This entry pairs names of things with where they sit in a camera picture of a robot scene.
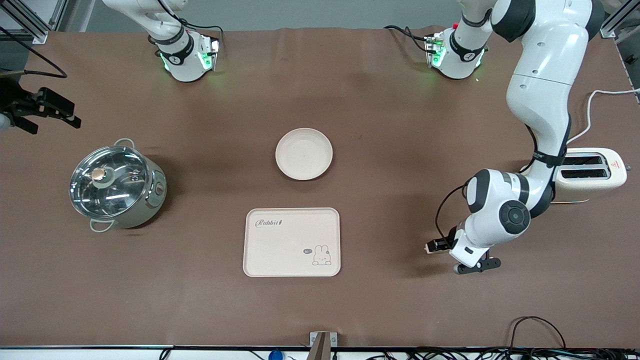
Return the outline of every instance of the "green led light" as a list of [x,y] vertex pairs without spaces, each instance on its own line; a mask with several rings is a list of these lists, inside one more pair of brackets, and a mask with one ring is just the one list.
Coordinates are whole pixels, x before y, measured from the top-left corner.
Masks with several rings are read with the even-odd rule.
[[433,61],[431,62],[433,66],[439,67],[442,64],[442,59],[447,54],[447,49],[444,46],[440,47],[440,50],[436,54],[433,55]]
[[211,57],[209,55],[198,53],[198,57],[205,70],[211,69]]

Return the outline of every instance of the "rabbit text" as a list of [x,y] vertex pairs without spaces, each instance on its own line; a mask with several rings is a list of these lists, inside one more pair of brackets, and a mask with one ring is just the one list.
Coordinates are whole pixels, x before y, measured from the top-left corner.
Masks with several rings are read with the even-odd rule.
[[281,225],[281,224],[282,224],[282,220],[263,220],[263,219],[260,219],[260,220],[255,222],[255,226],[256,227]]

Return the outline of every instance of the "pot handle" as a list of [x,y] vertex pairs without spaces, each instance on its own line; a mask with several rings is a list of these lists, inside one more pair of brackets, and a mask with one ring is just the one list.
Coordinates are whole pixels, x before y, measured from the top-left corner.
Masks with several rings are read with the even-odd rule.
[[130,142],[131,143],[131,148],[135,149],[136,148],[136,144],[133,143],[133,140],[131,140],[130,138],[122,138],[122,139],[118,139],[116,140],[116,142],[113,144],[114,146],[120,145],[121,143],[124,142]]
[[[105,220],[91,219],[91,220],[89,220],[89,227],[95,233],[104,233],[105,231],[108,231],[109,229],[111,229],[115,223],[116,223],[116,220],[107,220],[107,221],[105,221]],[[102,230],[97,230],[95,228],[95,224],[109,224],[109,225],[106,228],[102,229]]]

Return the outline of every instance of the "stainless steel pot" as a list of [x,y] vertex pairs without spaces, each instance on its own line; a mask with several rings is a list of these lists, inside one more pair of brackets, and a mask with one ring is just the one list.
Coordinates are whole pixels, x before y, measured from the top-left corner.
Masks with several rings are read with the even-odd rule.
[[[166,179],[153,161],[135,149],[131,139],[89,154],[71,176],[69,197],[74,208],[90,218],[96,233],[141,225],[160,209]],[[103,224],[103,229],[96,225]]]

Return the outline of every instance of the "blue object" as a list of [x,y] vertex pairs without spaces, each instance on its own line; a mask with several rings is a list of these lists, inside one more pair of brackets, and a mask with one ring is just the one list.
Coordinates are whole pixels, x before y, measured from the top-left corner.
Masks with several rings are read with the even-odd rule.
[[282,354],[282,351],[278,349],[269,353],[269,360],[283,360],[283,359],[284,359],[284,355]]

